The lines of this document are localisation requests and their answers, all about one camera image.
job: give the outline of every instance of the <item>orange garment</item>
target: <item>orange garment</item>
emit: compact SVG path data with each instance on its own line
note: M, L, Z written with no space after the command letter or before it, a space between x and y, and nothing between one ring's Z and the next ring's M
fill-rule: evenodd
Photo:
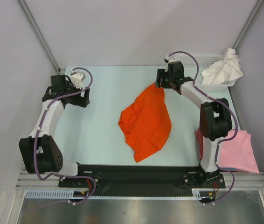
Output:
M171 121L164 100L163 88L152 84L121 112L118 125L136 162L161 150L169 137Z

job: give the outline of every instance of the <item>pink cloth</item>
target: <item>pink cloth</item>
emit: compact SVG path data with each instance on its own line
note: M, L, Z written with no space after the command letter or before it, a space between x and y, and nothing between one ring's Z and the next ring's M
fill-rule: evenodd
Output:
M200 137L202 134L199 131L196 132L196 137L200 143L200 152L202 152L201 141L203 140ZM229 131L227 138L232 137L234 133L234 130ZM219 166L226 169L258 174L257 163L251 146L251 134L248 134L247 131L239 130L234 139L223 142Z

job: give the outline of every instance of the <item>purple cable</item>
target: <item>purple cable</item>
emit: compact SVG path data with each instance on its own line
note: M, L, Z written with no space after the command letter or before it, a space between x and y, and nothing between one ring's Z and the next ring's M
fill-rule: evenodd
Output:
M219 101L219 100L217 100L217 99L215 99L215 98L213 98L213 97L208 96L204 91L202 91L201 89L199 89L199 88L195 85L195 82L196 82L196 79L197 79L197 76L198 76L198 73L199 73L199 66L198 66L198 63L197 63L196 59L195 59L191 54L189 54L189 53L187 53L187 52L184 52L184 51L175 51L175 52L169 54L168 57L170 57L170 56L172 56L172 55L174 55L174 54L176 54L176 53L186 54L186 55L190 56L190 57L194 60L194 62L195 62L195 64L196 64L196 67L197 67L197 71L196 71L196 74L195 74L195 77L194 77L194 80L193 80L193 86L194 86L194 88L195 88L198 92L200 92L202 95L204 95L205 97L207 97L208 99L210 99L210 100L212 100L212 101L215 101L215 102L221 104L222 106L224 106L224 107L228 110L228 112L231 114L231 116L233 117L233 119L234 119L234 121L235 121L235 133L234 133L234 135L233 135L232 137L230 137L229 139L222 139L222 140L220 140L220 141L218 142L218 144L217 144L217 148L216 148L216 154L215 154L215 160L214 160L214 161L215 161L215 164L216 164L217 168L218 168L219 170L221 170L221 171L225 171L225 172L230 173L230 174L232 175L232 178L233 178L233 181L232 181L232 183L231 183L230 188L228 189L228 191L227 191L222 197L220 197L220 198L218 198L217 200L215 200L215 201L217 202L217 201L221 200L222 198L224 198L229 192L231 192L231 190L232 190L232 188L234 187L234 184L235 184L235 175L233 174L233 172L231 172L231 171L228 170L228 169L224 169L224 168L219 167L219 165L218 165L218 153L219 153L219 145L220 145L220 143L222 143L222 142L224 142L224 141L232 140L232 139L234 139L234 138L236 137L236 135L238 134L238 129L239 129L239 127L238 127L238 121L237 121L237 119L236 119L236 117L235 117L235 114L232 112L232 110L231 110L231 109L230 109L225 103L223 103L223 102L221 102L221 101Z
M89 70L87 70L87 69L85 69L85 68L81 68L81 67L77 67L77 68L72 69L72 71L74 71L74 70L84 70L84 71L86 71L86 72L89 74L89 76L90 76L90 83L89 83L89 85L88 85L86 88L82 89L81 91L78 91L78 92L75 92L75 93L70 93L70 94L63 95L63 96L60 96L60 97L57 97L57 98L53 99L53 100L48 104L48 108L47 108L47 109L49 109L49 108L52 106L52 104L53 104L55 101L57 101L57 100L60 100L60 99L65 98L65 97L71 97L71 96L75 96L75 95L81 94L81 93L83 93L84 91L86 91L87 89L90 88L90 86L91 86L92 83L93 83L93 76L92 76L91 72L90 72ZM45 116L46 116L47 112L48 112L48 110L45 110L44 113L43 113L43 116L42 116L42 118L41 118L41 120L40 120L40 122L39 122L39 126L38 126L39 129L42 128L42 125L43 125L43 122L44 122L44 119L45 119ZM50 173L50 174L48 174L46 177L42 178L41 175L40 175L40 173L39 173L39 170L38 170L37 159L36 159L37 139L38 139L39 133L40 133L40 130L37 130L37 131L36 131L36 135L35 135L35 140L34 140L34 147L33 147L33 160L34 160L33 163L34 163L35 173L36 173L38 179L41 180L41 181L45 181L45 180L47 180L50 176L54 175L54 176L57 176L57 177L66 177L66 178L85 178L85 179L89 179L89 180L91 180L91 181L93 182L93 184L94 184L94 187L93 187L92 192L91 192L88 196L86 196L83 200L81 200L80 202L77 202L77 203L75 203L75 204L81 204L81 203L83 203L88 197L90 197L90 196L94 193L95 188L96 188L96 182L95 182L95 180L94 180L93 178L91 178L91 177L88 177L88 176L65 176L65 175L54 174L54 173ZM52 202L52 203L49 203L49 204L43 205L43 206L41 206L41 207L39 207L39 208L37 208L37 209L41 209L41 208L44 208L44 207L46 207L46 206L49 206L49 205L52 205L52 204L56 204L56 203L60 203L60 202L68 202L68 201L60 200L60 201Z

